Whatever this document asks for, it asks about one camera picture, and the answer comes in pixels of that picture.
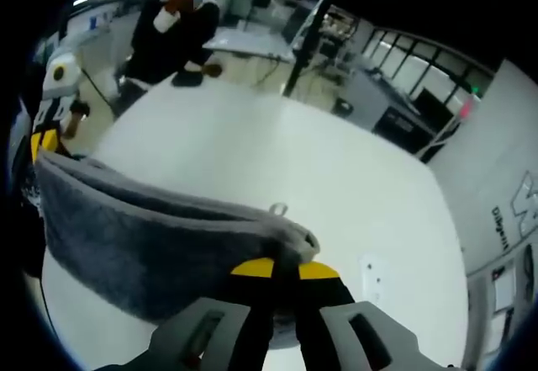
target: desk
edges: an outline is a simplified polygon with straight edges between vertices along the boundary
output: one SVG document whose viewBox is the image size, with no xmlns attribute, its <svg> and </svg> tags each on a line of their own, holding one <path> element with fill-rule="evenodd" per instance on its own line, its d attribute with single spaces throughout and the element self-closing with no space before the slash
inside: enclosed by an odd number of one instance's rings
<svg viewBox="0 0 538 371">
<path fill-rule="evenodd" d="M 203 47 L 215 51 L 239 52 L 285 62 L 295 61 L 292 47 L 280 34 L 258 34 L 239 29 L 218 28 L 215 36 Z"/>
<path fill-rule="evenodd" d="M 308 227 L 317 260 L 355 300 L 370 299 L 413 331 L 421 352 L 460 364 L 467 283 L 455 227 L 430 169 L 385 140 L 307 105 L 218 79 L 135 103 L 93 157 L 142 183 L 269 209 Z M 366 265 L 382 274 L 372 287 Z M 84 368 L 125 363 L 154 327 L 107 303 L 47 253 L 50 318 Z M 265 370 L 304 369 L 298 347 L 270 351 Z"/>
<path fill-rule="evenodd" d="M 340 93 L 340 102 L 353 106 L 346 117 L 364 130 L 414 154 L 437 134 L 409 98 L 384 78 L 356 70 Z"/>
</svg>

